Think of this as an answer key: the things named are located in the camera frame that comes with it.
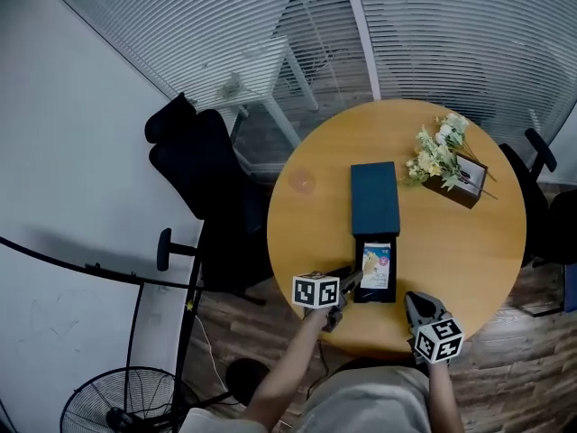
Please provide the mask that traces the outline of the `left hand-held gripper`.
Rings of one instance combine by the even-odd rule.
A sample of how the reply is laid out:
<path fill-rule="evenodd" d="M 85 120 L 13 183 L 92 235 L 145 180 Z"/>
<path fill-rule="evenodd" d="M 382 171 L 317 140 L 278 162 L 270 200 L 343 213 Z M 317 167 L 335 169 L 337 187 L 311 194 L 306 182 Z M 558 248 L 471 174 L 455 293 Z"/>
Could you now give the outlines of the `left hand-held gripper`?
<path fill-rule="evenodd" d="M 316 309 L 327 310 L 324 332 L 332 332 L 340 323 L 346 305 L 344 294 L 353 291 L 362 281 L 362 270 L 344 266 L 328 272 L 312 272 L 294 276 L 292 303 L 304 309 L 305 315 Z"/>

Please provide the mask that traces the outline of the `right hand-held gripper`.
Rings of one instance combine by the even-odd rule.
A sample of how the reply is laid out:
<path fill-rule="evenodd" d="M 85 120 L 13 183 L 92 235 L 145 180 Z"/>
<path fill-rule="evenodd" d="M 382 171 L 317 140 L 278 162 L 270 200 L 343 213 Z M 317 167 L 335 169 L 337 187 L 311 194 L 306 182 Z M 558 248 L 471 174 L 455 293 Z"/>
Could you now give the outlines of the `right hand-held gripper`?
<path fill-rule="evenodd" d="M 439 299 L 424 292 L 408 291 L 404 305 L 416 364 L 447 362 L 461 352 L 464 333 Z"/>

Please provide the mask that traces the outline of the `small colourful packet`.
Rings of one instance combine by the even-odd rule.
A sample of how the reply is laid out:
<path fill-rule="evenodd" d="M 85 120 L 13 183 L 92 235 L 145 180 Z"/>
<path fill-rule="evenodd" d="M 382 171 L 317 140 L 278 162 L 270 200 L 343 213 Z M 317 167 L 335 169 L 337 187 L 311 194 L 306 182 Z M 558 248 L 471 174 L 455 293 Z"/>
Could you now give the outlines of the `small colourful packet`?
<path fill-rule="evenodd" d="M 390 263 L 390 243 L 366 243 L 362 253 L 360 286 L 364 289 L 386 290 L 389 287 Z"/>

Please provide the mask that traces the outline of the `teal rectangular box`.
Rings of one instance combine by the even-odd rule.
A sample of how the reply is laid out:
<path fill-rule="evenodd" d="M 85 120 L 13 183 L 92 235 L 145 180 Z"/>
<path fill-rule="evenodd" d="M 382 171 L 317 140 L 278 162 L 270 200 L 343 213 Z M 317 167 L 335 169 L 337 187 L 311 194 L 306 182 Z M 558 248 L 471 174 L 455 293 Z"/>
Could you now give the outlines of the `teal rectangular box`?
<path fill-rule="evenodd" d="M 376 162 L 351 167 L 352 234 L 354 262 L 362 270 L 366 243 L 390 243 L 389 287 L 364 289 L 360 284 L 353 296 L 357 303 L 394 303 L 397 292 L 397 240 L 400 234 L 398 190 L 394 163 Z"/>

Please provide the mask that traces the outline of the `person's right forearm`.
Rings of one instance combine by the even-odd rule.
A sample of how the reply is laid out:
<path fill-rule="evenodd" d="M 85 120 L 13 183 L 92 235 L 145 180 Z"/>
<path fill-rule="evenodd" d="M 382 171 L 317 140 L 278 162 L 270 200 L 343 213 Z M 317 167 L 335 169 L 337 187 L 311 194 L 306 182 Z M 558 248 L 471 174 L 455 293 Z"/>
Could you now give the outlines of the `person's right forearm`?
<path fill-rule="evenodd" d="M 464 433 L 446 362 L 428 364 L 428 413 L 432 433 Z"/>

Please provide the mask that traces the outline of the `person's left forearm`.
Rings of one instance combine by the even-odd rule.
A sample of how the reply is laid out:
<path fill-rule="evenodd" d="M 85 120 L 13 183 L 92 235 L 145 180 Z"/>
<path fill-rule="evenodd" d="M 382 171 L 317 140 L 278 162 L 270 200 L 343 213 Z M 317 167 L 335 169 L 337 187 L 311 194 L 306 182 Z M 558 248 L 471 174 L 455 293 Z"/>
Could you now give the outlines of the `person's left forearm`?
<path fill-rule="evenodd" d="M 256 389 L 242 419 L 258 423 L 268 432 L 274 429 L 305 377 L 327 315 L 328 309 L 316 309 L 303 319 L 285 354 Z"/>

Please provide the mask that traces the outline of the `round wooden table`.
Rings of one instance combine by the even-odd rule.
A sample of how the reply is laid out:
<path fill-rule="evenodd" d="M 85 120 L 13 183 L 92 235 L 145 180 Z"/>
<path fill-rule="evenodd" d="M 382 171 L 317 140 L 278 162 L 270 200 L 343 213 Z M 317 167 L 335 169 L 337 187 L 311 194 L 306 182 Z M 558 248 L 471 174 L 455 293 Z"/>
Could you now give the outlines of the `round wooden table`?
<path fill-rule="evenodd" d="M 319 125 L 291 154 L 275 184 L 268 247 L 286 299 L 293 277 L 353 262 L 351 176 L 354 164 L 391 161 L 398 177 L 422 127 L 435 128 L 447 109 L 417 100 L 383 100 L 350 108 Z M 470 124 L 467 143 L 488 168 L 485 193 L 472 208 L 423 187 L 398 187 L 397 294 L 423 291 L 440 299 L 473 335 L 499 310 L 519 273 L 526 212 L 517 177 L 498 145 Z M 312 194 L 289 185 L 307 168 Z"/>

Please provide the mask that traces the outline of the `clear pink plastic cup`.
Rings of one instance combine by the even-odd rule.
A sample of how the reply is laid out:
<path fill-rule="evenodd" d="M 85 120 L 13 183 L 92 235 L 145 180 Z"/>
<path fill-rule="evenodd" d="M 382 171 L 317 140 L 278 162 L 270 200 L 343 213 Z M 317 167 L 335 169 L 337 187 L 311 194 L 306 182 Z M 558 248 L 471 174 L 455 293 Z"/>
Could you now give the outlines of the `clear pink plastic cup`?
<path fill-rule="evenodd" d="M 316 187 L 314 174 L 304 167 L 294 169 L 288 176 L 288 183 L 300 194 L 312 194 Z"/>

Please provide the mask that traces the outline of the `person's grey shirt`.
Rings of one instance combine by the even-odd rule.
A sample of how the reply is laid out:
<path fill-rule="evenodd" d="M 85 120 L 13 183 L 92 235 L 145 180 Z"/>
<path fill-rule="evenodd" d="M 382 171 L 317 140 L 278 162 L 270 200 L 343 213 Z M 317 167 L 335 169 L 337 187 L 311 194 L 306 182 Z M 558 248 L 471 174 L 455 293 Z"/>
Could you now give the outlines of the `person's grey shirt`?
<path fill-rule="evenodd" d="M 428 378 L 404 366 L 335 373 L 303 407 L 294 433 L 432 433 Z M 179 433 L 270 433 L 253 421 L 194 408 Z"/>

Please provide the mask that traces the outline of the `yellow white artificial flowers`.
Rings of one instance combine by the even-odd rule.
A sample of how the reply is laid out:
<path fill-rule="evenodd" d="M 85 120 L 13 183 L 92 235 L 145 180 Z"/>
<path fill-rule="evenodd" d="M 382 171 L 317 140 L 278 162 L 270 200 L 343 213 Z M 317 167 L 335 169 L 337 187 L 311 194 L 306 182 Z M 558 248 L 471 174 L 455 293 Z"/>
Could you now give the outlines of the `yellow white artificial flowers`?
<path fill-rule="evenodd" d="M 405 185 L 424 184 L 433 177 L 442 180 L 442 189 L 451 190 L 458 182 L 460 166 L 456 154 L 446 144 L 438 143 L 422 127 L 417 133 L 420 147 L 415 156 L 406 162 L 407 176 L 402 180 Z"/>

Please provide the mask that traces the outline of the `blue padded chair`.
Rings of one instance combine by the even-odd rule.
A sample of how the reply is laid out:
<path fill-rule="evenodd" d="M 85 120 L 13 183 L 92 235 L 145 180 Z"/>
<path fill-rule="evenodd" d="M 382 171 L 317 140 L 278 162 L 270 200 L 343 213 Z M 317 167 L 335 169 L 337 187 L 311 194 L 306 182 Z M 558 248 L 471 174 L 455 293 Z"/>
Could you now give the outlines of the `blue padded chair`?
<path fill-rule="evenodd" d="M 572 313 L 577 311 L 577 263 L 563 268 L 563 302 L 555 308 L 537 313 L 528 312 L 533 318 L 551 316 L 557 313 Z"/>

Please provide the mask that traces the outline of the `black office chair with headrest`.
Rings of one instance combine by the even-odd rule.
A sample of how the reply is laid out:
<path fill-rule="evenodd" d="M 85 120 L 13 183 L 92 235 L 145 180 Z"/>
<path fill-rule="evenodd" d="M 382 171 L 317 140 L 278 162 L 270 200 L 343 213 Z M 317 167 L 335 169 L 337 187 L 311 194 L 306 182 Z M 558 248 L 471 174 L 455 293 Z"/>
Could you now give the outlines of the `black office chair with headrest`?
<path fill-rule="evenodd" d="M 173 253 L 193 256 L 206 290 L 263 305 L 246 291 L 273 275 L 267 246 L 270 197 L 242 168 L 223 117 L 214 109 L 198 112 L 178 94 L 148 119 L 144 133 L 152 145 L 151 165 L 203 223 L 197 247 L 173 244 L 170 230 L 162 232 L 158 270 L 167 270 Z"/>

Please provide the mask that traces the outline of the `white desk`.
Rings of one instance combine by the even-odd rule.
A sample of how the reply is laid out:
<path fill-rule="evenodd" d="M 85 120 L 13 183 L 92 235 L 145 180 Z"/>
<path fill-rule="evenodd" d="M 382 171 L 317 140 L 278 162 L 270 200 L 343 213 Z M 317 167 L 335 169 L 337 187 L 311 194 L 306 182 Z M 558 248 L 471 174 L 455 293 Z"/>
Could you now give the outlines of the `white desk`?
<path fill-rule="evenodd" d="M 301 139 L 273 97 L 284 63 L 287 63 L 292 71 L 307 107 L 316 111 L 318 103 L 286 36 L 231 49 L 224 56 L 200 68 L 193 75 L 197 85 L 190 98 L 195 101 L 195 107 L 200 109 L 242 109 L 245 105 L 260 104 L 265 107 L 288 142 L 298 147 Z M 222 99 L 218 90 L 231 72 L 240 74 L 243 91 L 237 97 Z"/>

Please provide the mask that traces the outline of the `white window blinds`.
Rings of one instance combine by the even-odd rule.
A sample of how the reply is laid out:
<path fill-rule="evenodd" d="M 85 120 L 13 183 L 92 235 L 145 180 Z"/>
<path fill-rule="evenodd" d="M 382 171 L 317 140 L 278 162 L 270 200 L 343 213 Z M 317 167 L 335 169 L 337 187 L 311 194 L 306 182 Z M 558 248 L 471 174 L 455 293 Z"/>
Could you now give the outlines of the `white window blinds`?
<path fill-rule="evenodd" d="M 229 50 L 286 36 L 318 103 L 284 63 L 273 97 L 301 141 L 373 100 L 349 0 L 64 0 L 168 97 Z M 362 0 L 381 99 L 467 116 L 524 161 L 528 128 L 551 141 L 577 106 L 577 0 Z M 259 170 L 295 147 L 264 106 L 217 109 L 235 151 Z"/>

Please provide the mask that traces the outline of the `whiteboard on black stand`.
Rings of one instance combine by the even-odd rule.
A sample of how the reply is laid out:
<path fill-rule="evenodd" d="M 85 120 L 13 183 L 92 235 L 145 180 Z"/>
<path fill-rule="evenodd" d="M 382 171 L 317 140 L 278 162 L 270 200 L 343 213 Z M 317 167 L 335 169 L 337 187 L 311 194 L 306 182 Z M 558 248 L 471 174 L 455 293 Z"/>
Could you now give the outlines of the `whiteboard on black stand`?
<path fill-rule="evenodd" d="M 175 373 L 187 292 L 114 281 L 0 237 L 0 424 L 59 433 L 89 379 L 126 365 Z"/>

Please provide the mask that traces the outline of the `black pedestal fan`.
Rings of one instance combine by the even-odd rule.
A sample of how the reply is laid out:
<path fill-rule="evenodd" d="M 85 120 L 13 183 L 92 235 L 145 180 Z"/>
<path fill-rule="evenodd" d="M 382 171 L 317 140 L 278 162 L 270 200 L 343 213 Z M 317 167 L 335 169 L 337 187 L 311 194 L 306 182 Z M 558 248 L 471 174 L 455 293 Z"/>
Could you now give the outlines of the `black pedestal fan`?
<path fill-rule="evenodd" d="M 234 398 L 246 406 L 269 369 L 241 358 L 226 369 L 224 392 L 201 400 L 175 375 L 131 366 L 103 373 L 74 391 L 60 416 L 60 433 L 178 433 L 192 408 Z"/>

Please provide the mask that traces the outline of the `white partition post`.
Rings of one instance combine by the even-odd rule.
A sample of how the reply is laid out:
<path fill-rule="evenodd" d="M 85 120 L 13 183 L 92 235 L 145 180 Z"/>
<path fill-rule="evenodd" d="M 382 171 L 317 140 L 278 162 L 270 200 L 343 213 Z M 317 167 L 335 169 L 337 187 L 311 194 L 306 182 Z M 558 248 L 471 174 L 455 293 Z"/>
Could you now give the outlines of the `white partition post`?
<path fill-rule="evenodd" d="M 362 0 L 349 0 L 353 11 L 354 20 L 359 33 L 362 50 L 365 58 L 366 68 L 368 71 L 369 81 L 371 84 L 371 93 L 374 101 L 381 100 L 380 82 L 377 71 L 377 65 L 374 58 L 371 44 L 371 35 L 366 22 Z"/>

